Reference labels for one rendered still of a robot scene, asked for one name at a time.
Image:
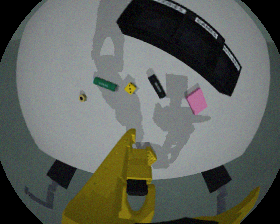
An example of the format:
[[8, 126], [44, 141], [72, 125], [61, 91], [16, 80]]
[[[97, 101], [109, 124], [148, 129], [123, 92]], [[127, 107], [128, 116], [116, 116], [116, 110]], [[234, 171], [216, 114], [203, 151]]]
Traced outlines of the green aa battery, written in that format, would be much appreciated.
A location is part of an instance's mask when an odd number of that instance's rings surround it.
[[98, 85], [98, 86], [101, 86], [101, 87], [103, 87], [103, 88], [109, 89], [109, 90], [111, 90], [111, 91], [113, 91], [113, 92], [114, 92], [114, 91], [116, 90], [116, 88], [117, 88], [117, 85], [116, 85], [116, 84], [111, 83], [111, 82], [106, 81], [106, 80], [103, 80], [103, 79], [98, 78], [98, 77], [93, 77], [92, 83], [93, 83], [93, 84], [96, 84], [96, 85]]

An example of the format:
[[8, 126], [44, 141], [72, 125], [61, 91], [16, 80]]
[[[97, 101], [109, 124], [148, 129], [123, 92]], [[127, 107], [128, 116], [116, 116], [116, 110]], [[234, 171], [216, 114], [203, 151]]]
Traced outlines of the pink flat pad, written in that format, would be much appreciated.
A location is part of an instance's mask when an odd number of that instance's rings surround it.
[[185, 96], [185, 98], [195, 116], [208, 107], [203, 92], [199, 87]]

